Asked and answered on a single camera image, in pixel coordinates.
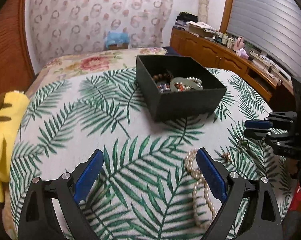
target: white wall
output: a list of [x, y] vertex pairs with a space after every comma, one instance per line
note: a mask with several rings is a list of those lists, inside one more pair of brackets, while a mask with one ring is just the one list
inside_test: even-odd
[[[208, 22], [213, 28], [219, 30], [224, 13], [225, 0], [209, 0]], [[172, 27], [175, 23], [176, 17], [180, 12], [189, 12], [197, 15], [198, 0], [174, 0], [173, 8], [169, 20], [167, 21], [163, 30], [164, 46], [169, 46]]]
[[171, 15], [163, 29], [164, 46], [169, 46], [172, 27], [175, 24], [176, 17], [177, 15], [179, 15], [180, 12], [184, 11], [197, 15], [198, 0], [174, 0]]
[[209, 0], [207, 24], [219, 30], [224, 13], [225, 0]]

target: wooden window frame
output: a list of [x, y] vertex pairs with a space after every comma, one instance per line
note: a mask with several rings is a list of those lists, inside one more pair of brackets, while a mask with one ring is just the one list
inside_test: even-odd
[[222, 17], [221, 27], [219, 29], [221, 33], [226, 33], [228, 23], [231, 17], [232, 7], [233, 7], [233, 0], [225, 0], [224, 13]]

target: window blind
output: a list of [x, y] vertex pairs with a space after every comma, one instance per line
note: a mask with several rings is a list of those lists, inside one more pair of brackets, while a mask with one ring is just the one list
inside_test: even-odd
[[294, 0], [234, 0], [227, 31], [301, 77], [301, 10]]

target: pearl necklace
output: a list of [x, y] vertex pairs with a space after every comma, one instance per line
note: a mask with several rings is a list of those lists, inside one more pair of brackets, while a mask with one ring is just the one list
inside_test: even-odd
[[212, 213], [212, 220], [216, 217], [217, 210], [215, 209], [212, 201], [209, 198], [209, 186], [204, 178], [204, 175], [202, 174], [202, 172], [200, 171], [199, 168], [195, 169], [193, 167], [193, 162], [196, 159], [196, 153], [197, 153], [197, 149], [193, 149], [188, 152], [188, 154], [184, 160], [184, 166], [187, 169], [187, 171], [191, 173], [191, 176], [193, 177], [193, 179], [197, 180], [193, 187], [193, 209], [194, 209], [195, 223], [198, 227], [207, 229], [208, 226], [212, 223], [212, 221], [210, 221], [208, 225], [201, 224], [201, 222], [198, 218], [196, 197], [197, 197], [197, 190], [198, 190], [199, 184], [204, 185], [204, 198], [210, 209], [210, 212]]

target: blue plastic bag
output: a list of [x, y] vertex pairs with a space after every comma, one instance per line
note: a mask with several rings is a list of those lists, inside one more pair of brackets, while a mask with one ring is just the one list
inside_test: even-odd
[[129, 43], [129, 36], [127, 33], [108, 32], [105, 40], [106, 48], [108, 48], [109, 45], [123, 44], [123, 43]]

